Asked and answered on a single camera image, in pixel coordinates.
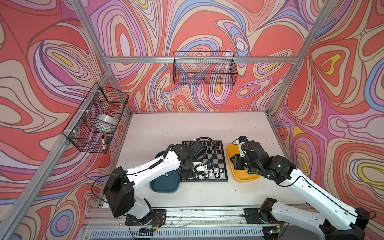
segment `black mesh basket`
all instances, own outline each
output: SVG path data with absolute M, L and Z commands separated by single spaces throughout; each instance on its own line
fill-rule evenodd
M 175 85 L 231 85 L 237 78 L 233 51 L 175 51 Z
M 128 98 L 116 88 L 99 86 L 80 120 L 64 135 L 80 152 L 106 153 Z

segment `white work surface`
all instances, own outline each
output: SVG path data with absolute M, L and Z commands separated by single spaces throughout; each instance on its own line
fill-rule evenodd
M 270 156 L 283 156 L 263 112 L 133 114 L 116 167 L 128 169 L 142 165 L 165 151 L 168 145 L 198 137 L 223 141 L 225 151 L 241 135 L 259 142 Z M 147 184 L 135 195 L 146 198 L 152 207 L 261 205 L 267 197 L 287 204 L 305 203 L 289 189 L 263 177 L 236 182 L 228 161 L 225 157 L 228 182 L 181 182 L 171 194 L 153 192 Z

